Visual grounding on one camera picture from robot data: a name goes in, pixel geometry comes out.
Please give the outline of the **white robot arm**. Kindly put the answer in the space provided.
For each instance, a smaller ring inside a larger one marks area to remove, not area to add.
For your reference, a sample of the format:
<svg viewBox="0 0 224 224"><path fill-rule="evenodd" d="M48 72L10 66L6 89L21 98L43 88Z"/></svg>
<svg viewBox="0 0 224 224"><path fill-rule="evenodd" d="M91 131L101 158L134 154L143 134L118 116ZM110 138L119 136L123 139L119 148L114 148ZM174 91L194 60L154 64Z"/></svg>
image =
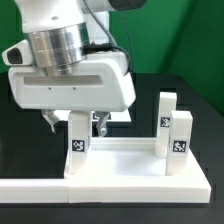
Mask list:
<svg viewBox="0 0 224 224"><path fill-rule="evenodd" d="M56 110L99 121L97 134L107 133L112 112L135 101L127 51L109 36L107 43L90 40L87 17L98 12L141 8L147 0L14 0L26 38L3 53L16 103L40 109L50 125Z"/></svg>

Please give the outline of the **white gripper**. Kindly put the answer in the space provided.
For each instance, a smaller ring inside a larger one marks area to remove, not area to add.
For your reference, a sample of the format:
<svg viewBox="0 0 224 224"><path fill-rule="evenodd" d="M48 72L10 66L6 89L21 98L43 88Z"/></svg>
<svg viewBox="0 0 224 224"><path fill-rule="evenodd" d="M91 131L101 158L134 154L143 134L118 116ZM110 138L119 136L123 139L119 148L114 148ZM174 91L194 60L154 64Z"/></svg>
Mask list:
<svg viewBox="0 0 224 224"><path fill-rule="evenodd" d="M98 135L107 134L109 112L122 112L136 99L128 63L122 52L89 54L72 65L69 76L45 76L34 66L12 67L8 78L13 97L21 108L42 110L51 131L59 134L64 121L54 110L97 112Z"/></svg>

